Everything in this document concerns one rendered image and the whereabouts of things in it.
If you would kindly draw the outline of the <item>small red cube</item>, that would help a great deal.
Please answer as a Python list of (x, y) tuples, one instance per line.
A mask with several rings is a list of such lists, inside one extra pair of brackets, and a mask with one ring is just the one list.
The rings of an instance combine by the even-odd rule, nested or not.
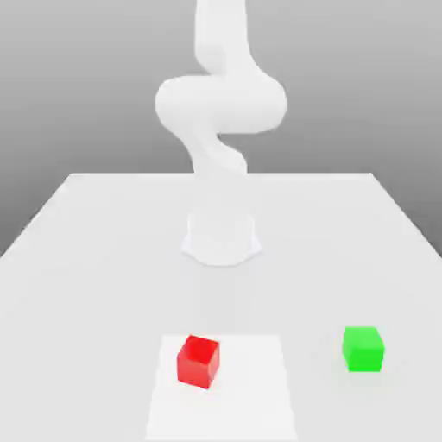
[(218, 341), (189, 335), (176, 358), (178, 381), (209, 389), (218, 372), (219, 350)]

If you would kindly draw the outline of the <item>small green cube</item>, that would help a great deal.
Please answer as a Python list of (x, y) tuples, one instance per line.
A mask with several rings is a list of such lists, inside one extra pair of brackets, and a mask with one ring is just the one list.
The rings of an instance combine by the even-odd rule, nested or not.
[(342, 352), (349, 372), (380, 372), (385, 345), (373, 326), (346, 326)]

